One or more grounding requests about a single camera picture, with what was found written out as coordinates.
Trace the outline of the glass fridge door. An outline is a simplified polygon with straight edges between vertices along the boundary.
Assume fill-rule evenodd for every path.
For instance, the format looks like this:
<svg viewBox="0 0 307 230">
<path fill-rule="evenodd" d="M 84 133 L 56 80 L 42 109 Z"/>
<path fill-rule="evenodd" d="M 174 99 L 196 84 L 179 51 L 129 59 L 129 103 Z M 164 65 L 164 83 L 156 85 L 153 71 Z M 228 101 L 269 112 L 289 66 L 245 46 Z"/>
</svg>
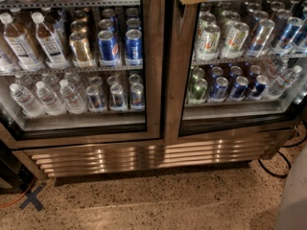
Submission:
<svg viewBox="0 0 307 230">
<path fill-rule="evenodd" d="M 44 68 L 36 72 L 24 70 L 4 38 L 1 22 L 1 138 L 13 150 L 60 147 L 88 143 L 108 143 L 156 139 L 160 131 L 160 90 L 164 37 L 165 0 L 1 0 L 1 14 L 8 12 L 30 33 L 42 56 Z M 63 67 L 53 66 L 35 37 L 34 12 L 41 12 L 57 30 L 68 53 Z M 125 57 L 126 32 L 142 33 L 143 60 L 140 65 L 127 65 Z M 103 64 L 98 33 L 112 31 L 119 46 L 120 63 Z M 94 65 L 78 67 L 73 61 L 69 35 L 86 33 Z M 86 111 L 68 111 L 60 94 L 61 80 L 68 80 L 84 89 Z M 64 103 L 66 111 L 49 115 L 36 94 L 36 83 L 50 85 Z M 39 117 L 29 117 L 11 96 L 10 85 L 27 87 L 44 106 Z M 111 110 L 110 87 L 119 83 L 126 94 L 127 109 Z M 130 105 L 130 87 L 141 83 L 144 87 L 144 107 Z M 86 88 L 95 85 L 106 102 L 106 111 L 92 112 Z"/>
<path fill-rule="evenodd" d="M 183 5 L 175 0 L 173 29 L 169 58 L 167 127 L 171 138 L 223 138 L 228 132 L 239 135 L 254 130 L 265 131 L 294 128 L 306 107 L 306 0 L 207 0 Z M 272 51 L 272 42 L 292 17 L 303 20 L 291 47 L 281 55 Z M 262 19 L 275 23 L 272 34 L 258 57 L 247 55 L 248 45 Z M 236 23 L 249 26 L 248 38 L 240 57 L 225 58 L 221 51 L 229 29 Z M 218 54 L 207 60 L 197 58 L 201 30 L 215 24 L 221 36 Z M 285 69 L 302 67 L 298 79 L 276 100 L 266 97 L 266 90 Z M 269 84 L 260 100 L 248 96 L 257 76 L 266 76 Z M 248 79 L 248 88 L 239 100 L 229 98 L 237 77 Z M 228 80 L 222 101 L 210 99 L 214 81 Z M 207 81 L 204 103 L 189 103 L 192 80 Z"/>
</svg>

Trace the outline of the stainless steel fridge base grille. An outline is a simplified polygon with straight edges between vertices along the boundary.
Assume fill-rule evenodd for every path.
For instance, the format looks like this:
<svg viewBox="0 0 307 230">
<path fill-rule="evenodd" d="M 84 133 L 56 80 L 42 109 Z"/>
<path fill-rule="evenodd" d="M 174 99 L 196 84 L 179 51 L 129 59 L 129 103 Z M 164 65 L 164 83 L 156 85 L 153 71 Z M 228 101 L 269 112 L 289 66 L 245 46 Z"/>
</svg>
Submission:
<svg viewBox="0 0 307 230">
<path fill-rule="evenodd" d="M 292 127 L 162 145 L 85 145 L 17 150 L 37 178 L 121 173 L 270 159 L 295 133 Z"/>
</svg>

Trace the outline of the white 7up can left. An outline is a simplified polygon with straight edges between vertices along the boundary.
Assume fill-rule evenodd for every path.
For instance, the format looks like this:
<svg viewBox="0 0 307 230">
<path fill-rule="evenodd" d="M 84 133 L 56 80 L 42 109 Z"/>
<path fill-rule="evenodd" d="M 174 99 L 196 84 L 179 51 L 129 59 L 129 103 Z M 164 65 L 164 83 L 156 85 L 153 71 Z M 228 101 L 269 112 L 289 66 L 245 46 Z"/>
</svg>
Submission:
<svg viewBox="0 0 307 230">
<path fill-rule="evenodd" d="M 212 59 L 218 54 L 218 44 L 221 36 L 220 27 L 212 24 L 205 26 L 199 35 L 197 44 L 197 58 Z"/>
</svg>

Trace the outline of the white 7up can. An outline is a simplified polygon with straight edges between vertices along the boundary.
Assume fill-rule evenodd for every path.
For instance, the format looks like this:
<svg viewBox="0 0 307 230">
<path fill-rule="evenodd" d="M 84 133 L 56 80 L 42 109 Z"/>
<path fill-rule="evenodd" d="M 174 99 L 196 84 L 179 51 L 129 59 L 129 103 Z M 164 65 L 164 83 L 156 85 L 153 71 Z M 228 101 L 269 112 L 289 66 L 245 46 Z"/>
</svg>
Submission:
<svg viewBox="0 0 307 230">
<path fill-rule="evenodd" d="M 199 35 L 197 44 L 197 58 L 212 59 L 218 54 L 218 44 L 221 36 L 220 27 L 212 24 L 205 26 Z"/>
<path fill-rule="evenodd" d="M 223 58 L 240 57 L 243 53 L 244 44 L 248 38 L 249 26 L 243 22 L 236 22 L 225 38 L 221 51 Z"/>
</svg>

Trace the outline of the white 7up can right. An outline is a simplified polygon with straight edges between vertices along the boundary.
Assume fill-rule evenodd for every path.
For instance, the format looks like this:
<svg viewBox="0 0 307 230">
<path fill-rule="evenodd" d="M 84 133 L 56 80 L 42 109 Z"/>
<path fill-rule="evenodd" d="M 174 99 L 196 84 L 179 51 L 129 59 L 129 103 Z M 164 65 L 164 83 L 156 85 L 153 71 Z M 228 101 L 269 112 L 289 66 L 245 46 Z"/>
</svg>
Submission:
<svg viewBox="0 0 307 230">
<path fill-rule="evenodd" d="M 248 38 L 249 26 L 243 22 L 236 22 L 225 38 L 221 51 L 223 58 L 240 57 L 243 53 L 244 44 Z"/>
</svg>

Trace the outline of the blue pepsi can right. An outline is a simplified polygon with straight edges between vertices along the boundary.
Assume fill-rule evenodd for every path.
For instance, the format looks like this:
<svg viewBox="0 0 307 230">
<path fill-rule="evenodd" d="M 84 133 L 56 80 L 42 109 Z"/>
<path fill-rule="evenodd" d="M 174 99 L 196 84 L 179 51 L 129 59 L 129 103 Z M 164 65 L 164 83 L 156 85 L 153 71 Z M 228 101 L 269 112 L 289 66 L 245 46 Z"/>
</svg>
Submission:
<svg viewBox="0 0 307 230">
<path fill-rule="evenodd" d="M 140 65 L 143 60 L 142 33 L 131 29 L 126 32 L 125 57 L 127 65 Z"/>
</svg>

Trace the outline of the blue pepsi can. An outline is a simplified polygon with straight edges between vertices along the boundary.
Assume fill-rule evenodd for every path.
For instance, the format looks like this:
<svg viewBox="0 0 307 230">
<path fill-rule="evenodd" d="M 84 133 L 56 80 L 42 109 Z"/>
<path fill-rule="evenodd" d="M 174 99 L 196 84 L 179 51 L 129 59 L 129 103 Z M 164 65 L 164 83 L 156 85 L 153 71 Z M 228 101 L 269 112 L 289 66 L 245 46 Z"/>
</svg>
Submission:
<svg viewBox="0 0 307 230">
<path fill-rule="evenodd" d="M 117 66 L 120 63 L 120 53 L 115 34 L 110 30 L 100 31 L 98 33 L 98 44 L 103 64 Z"/>
<path fill-rule="evenodd" d="M 143 60 L 142 33 L 131 29 L 126 32 L 125 57 L 127 65 L 140 65 Z"/>
</svg>

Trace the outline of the silver blue energy can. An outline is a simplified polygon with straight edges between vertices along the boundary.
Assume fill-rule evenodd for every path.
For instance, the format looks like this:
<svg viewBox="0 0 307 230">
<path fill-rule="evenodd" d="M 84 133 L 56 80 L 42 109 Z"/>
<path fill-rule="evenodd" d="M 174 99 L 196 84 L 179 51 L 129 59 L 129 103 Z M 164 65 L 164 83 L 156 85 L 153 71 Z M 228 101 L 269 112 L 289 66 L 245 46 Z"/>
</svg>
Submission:
<svg viewBox="0 0 307 230">
<path fill-rule="evenodd" d="M 270 19 L 262 19 L 251 38 L 248 45 L 247 55 L 249 57 L 258 57 L 261 55 L 263 48 L 269 40 L 272 31 L 275 27 L 275 23 Z"/>
</svg>

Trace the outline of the blue pepsi can left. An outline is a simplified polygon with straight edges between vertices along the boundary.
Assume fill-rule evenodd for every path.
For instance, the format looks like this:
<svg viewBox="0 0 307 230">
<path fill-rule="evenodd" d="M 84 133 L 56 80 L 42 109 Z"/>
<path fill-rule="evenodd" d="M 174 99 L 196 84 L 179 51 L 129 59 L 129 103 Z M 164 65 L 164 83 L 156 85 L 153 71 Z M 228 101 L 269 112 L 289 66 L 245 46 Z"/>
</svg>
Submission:
<svg viewBox="0 0 307 230">
<path fill-rule="evenodd" d="M 98 33 L 98 44 L 103 64 L 117 66 L 120 63 L 120 53 L 115 34 L 110 30 L 100 31 Z"/>
</svg>

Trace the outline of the green soda can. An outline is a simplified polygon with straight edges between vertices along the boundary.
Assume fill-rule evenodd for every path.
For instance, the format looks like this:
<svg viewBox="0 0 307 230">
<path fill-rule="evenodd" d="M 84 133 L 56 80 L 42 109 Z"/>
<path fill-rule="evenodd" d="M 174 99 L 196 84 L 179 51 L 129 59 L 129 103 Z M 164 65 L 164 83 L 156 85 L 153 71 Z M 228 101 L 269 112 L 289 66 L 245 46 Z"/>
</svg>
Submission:
<svg viewBox="0 0 307 230">
<path fill-rule="evenodd" d="M 206 100 L 207 81 L 205 79 L 192 80 L 189 103 L 202 104 Z"/>
</svg>

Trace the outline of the blue can lower left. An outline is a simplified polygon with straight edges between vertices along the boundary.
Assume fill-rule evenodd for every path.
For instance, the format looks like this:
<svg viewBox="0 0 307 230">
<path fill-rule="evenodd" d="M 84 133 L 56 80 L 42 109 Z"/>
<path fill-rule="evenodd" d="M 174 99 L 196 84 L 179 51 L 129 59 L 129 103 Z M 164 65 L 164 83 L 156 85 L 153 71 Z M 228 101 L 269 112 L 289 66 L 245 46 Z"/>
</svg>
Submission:
<svg viewBox="0 0 307 230">
<path fill-rule="evenodd" d="M 212 90 L 210 91 L 210 99 L 213 101 L 222 101 L 228 88 L 228 80 L 224 77 L 215 79 Z"/>
</svg>

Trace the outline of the silver blue can far right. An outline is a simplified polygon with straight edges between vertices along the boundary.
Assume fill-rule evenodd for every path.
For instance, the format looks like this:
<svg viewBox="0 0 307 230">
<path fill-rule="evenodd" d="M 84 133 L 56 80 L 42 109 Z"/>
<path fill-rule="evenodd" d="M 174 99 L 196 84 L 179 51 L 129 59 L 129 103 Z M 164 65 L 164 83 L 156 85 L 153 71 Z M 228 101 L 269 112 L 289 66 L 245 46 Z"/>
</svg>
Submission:
<svg viewBox="0 0 307 230">
<path fill-rule="evenodd" d="M 302 19 L 295 16 L 290 17 L 287 20 L 285 27 L 278 33 L 276 38 L 273 40 L 272 51 L 275 54 L 281 55 L 286 50 L 288 50 L 291 47 L 295 36 L 298 34 L 302 26 Z"/>
</svg>

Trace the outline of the blue can lower middle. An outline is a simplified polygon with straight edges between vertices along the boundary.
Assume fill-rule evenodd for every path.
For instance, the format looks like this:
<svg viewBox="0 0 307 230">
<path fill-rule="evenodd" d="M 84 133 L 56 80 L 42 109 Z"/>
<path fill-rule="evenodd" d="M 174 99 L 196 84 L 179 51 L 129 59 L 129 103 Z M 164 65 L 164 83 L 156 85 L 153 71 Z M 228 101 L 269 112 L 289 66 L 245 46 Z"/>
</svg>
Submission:
<svg viewBox="0 0 307 230">
<path fill-rule="evenodd" d="M 233 83 L 233 87 L 230 91 L 229 98 L 232 100 L 239 100 L 244 97 L 244 94 L 248 88 L 248 79 L 246 77 L 239 76 Z"/>
</svg>

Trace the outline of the blue can lower right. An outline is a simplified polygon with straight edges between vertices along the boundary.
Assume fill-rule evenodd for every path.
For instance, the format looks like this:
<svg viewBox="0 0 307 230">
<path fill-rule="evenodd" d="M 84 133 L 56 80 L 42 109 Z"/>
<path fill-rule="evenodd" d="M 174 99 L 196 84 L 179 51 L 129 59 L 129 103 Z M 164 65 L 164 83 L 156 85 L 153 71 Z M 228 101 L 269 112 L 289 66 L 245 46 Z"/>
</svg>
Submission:
<svg viewBox="0 0 307 230">
<path fill-rule="evenodd" d="M 259 75 L 248 90 L 248 96 L 254 100 L 260 100 L 263 92 L 267 88 L 269 80 L 266 76 Z"/>
</svg>

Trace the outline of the red bull can right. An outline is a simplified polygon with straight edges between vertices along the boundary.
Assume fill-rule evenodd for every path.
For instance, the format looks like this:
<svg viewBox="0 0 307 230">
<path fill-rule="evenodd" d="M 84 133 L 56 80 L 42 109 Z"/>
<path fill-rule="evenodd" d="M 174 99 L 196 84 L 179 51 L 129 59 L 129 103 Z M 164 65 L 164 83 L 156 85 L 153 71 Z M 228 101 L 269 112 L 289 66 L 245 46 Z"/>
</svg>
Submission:
<svg viewBox="0 0 307 230">
<path fill-rule="evenodd" d="M 130 105 L 133 109 L 144 107 L 144 87 L 141 83 L 135 83 L 130 87 Z"/>
</svg>

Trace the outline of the red bull can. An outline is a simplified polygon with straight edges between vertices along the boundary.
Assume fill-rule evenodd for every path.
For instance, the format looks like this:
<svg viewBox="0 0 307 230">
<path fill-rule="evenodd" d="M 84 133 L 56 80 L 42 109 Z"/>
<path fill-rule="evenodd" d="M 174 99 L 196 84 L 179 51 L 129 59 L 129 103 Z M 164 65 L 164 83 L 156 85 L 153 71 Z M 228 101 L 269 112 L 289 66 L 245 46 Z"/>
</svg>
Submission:
<svg viewBox="0 0 307 230">
<path fill-rule="evenodd" d="M 90 85 L 86 88 L 86 96 L 89 100 L 89 110 L 92 112 L 106 111 L 106 102 L 102 97 L 99 88 L 95 85 Z"/>
<path fill-rule="evenodd" d="M 126 94 L 121 84 L 116 83 L 110 87 L 109 105 L 111 110 L 121 111 L 127 109 Z"/>
<path fill-rule="evenodd" d="M 130 105 L 133 109 L 144 107 L 144 87 L 141 83 L 135 83 L 130 87 Z"/>
</svg>

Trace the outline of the gold soda can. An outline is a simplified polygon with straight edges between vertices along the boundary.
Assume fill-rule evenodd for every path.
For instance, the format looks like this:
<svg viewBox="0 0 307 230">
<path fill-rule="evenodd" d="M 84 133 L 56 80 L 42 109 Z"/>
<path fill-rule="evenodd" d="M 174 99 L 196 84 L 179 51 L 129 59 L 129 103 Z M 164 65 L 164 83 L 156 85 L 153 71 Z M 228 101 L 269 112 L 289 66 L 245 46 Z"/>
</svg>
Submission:
<svg viewBox="0 0 307 230">
<path fill-rule="evenodd" d="M 86 33 L 75 32 L 69 35 L 69 46 L 73 54 L 73 61 L 78 67 L 94 65 L 94 57 Z"/>
</svg>

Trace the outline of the red bull can middle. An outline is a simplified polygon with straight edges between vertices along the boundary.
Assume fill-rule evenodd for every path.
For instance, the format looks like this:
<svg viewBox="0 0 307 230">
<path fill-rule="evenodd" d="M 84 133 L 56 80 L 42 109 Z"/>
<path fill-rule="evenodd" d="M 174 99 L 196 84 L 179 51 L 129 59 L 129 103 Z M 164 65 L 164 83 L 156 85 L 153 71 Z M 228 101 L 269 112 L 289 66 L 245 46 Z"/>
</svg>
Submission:
<svg viewBox="0 0 307 230">
<path fill-rule="evenodd" d="M 127 109 L 126 94 L 121 84 L 116 83 L 110 87 L 109 105 L 111 110 L 121 111 Z"/>
</svg>

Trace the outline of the water bottle right compartment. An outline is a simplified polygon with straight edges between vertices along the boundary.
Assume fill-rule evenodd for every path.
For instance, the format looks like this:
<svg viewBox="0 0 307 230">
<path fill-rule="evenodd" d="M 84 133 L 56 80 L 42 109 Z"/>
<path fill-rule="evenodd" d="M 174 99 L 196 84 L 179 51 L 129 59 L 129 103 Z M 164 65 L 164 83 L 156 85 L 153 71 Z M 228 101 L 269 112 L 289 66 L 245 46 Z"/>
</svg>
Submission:
<svg viewBox="0 0 307 230">
<path fill-rule="evenodd" d="M 266 90 L 266 97 L 270 100 L 278 99 L 299 77 L 302 67 L 299 65 L 285 69 Z"/>
</svg>

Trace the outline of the red bull can left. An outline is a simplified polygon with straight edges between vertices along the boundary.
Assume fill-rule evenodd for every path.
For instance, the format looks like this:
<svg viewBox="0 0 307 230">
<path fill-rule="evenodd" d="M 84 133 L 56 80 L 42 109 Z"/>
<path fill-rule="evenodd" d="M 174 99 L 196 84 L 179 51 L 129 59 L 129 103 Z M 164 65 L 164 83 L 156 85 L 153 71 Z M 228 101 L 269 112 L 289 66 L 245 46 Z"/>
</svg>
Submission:
<svg viewBox="0 0 307 230">
<path fill-rule="evenodd" d="M 86 88 L 86 96 L 89 100 L 89 110 L 92 112 L 106 111 L 106 102 L 102 97 L 99 88 L 95 85 L 90 85 Z"/>
</svg>

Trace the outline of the tea bottle white cap right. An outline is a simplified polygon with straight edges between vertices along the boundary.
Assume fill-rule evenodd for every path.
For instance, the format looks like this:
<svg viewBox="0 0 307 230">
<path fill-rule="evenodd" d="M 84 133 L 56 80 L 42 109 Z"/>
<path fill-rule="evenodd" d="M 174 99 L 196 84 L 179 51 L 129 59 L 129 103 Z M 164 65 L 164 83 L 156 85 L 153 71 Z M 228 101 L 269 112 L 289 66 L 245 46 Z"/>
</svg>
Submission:
<svg viewBox="0 0 307 230">
<path fill-rule="evenodd" d="M 35 37 L 46 57 L 53 66 L 63 67 L 67 62 L 67 51 L 55 27 L 49 23 L 41 12 L 34 12 Z"/>
</svg>

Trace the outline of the tea bottle white cap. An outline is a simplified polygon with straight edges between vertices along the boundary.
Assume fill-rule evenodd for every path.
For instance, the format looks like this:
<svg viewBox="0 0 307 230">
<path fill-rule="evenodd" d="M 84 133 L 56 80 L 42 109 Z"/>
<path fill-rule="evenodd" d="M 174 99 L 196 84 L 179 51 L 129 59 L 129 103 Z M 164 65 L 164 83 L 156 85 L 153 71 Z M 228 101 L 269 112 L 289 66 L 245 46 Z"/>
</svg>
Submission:
<svg viewBox="0 0 307 230">
<path fill-rule="evenodd" d="M 31 72 L 43 69 L 42 56 L 27 29 L 8 12 L 2 13 L 0 20 L 4 24 L 4 38 L 18 58 L 20 66 Z"/>
<path fill-rule="evenodd" d="M 67 62 L 67 51 L 55 27 L 49 23 L 41 12 L 34 12 L 35 37 L 46 57 L 53 66 L 63 67 Z"/>
</svg>

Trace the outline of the water bottle right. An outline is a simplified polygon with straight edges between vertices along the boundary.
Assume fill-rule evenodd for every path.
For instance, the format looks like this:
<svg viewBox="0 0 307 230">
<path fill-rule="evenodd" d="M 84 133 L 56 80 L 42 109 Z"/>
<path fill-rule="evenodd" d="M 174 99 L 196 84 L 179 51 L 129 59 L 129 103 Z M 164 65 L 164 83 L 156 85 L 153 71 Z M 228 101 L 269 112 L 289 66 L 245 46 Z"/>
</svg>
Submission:
<svg viewBox="0 0 307 230">
<path fill-rule="evenodd" d="M 73 114 L 81 114 L 86 111 L 84 89 L 68 80 L 61 80 L 60 94 L 64 98 L 68 111 Z"/>
</svg>

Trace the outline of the water bottle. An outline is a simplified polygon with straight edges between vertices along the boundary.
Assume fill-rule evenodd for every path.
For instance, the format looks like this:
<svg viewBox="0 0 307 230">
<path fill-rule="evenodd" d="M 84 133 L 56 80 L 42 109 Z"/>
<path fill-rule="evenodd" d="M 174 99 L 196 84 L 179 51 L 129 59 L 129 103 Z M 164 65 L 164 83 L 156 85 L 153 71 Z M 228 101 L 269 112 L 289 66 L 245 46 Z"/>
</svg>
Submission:
<svg viewBox="0 0 307 230">
<path fill-rule="evenodd" d="M 27 87 L 13 83 L 10 85 L 10 90 L 12 98 L 23 108 L 26 115 L 34 118 L 44 114 L 44 106 Z"/>
<path fill-rule="evenodd" d="M 73 114 L 81 114 L 86 111 L 84 89 L 68 80 L 61 80 L 60 94 L 64 98 L 68 111 Z"/>
<path fill-rule="evenodd" d="M 50 85 L 43 81 L 38 81 L 35 85 L 36 94 L 49 115 L 57 116 L 65 113 L 64 103 Z"/>
</svg>

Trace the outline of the water bottle middle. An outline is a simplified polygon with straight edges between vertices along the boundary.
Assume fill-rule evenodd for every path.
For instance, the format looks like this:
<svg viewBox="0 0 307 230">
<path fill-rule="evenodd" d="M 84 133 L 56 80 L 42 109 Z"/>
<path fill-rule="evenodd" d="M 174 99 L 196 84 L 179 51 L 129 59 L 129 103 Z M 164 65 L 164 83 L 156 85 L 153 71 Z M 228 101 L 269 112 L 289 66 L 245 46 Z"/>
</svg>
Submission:
<svg viewBox="0 0 307 230">
<path fill-rule="evenodd" d="M 64 103 L 50 85 L 43 81 L 38 81 L 35 85 L 36 94 L 49 115 L 57 116 L 65 113 Z"/>
</svg>

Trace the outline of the tea bottle white cap left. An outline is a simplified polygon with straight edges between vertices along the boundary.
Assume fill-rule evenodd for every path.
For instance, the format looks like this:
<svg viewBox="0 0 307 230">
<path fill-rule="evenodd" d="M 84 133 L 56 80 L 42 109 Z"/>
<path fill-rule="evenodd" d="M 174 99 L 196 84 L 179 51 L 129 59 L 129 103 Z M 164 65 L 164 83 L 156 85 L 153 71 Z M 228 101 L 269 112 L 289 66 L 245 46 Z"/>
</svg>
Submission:
<svg viewBox="0 0 307 230">
<path fill-rule="evenodd" d="M 43 69 L 42 56 L 27 29 L 8 12 L 2 13 L 0 20 L 4 24 L 4 38 L 18 58 L 20 66 L 31 72 Z"/>
</svg>

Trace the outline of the water bottle left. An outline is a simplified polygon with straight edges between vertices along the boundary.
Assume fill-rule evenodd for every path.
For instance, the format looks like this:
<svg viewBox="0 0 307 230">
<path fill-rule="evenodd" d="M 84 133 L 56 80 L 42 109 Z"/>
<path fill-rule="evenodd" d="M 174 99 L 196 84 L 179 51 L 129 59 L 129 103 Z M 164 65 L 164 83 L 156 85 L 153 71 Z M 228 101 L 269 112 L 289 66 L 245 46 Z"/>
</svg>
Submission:
<svg viewBox="0 0 307 230">
<path fill-rule="evenodd" d="M 26 115 L 34 118 L 44 114 L 44 106 L 27 87 L 13 83 L 10 85 L 10 90 L 12 98 L 23 108 Z"/>
</svg>

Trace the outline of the blue tape cross marker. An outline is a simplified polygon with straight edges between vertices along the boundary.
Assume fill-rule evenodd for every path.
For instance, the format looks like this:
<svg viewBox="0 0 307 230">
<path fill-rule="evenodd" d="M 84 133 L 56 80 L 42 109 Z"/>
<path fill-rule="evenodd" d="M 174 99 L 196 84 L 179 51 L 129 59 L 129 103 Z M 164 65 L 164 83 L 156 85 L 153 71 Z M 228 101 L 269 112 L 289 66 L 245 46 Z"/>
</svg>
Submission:
<svg viewBox="0 0 307 230">
<path fill-rule="evenodd" d="M 39 212 L 41 212 L 44 209 L 44 206 L 37 198 L 37 195 L 44 189 L 45 186 L 46 183 L 42 182 L 33 191 L 27 193 L 26 199 L 20 204 L 19 209 L 24 210 L 28 205 L 32 204 Z"/>
</svg>

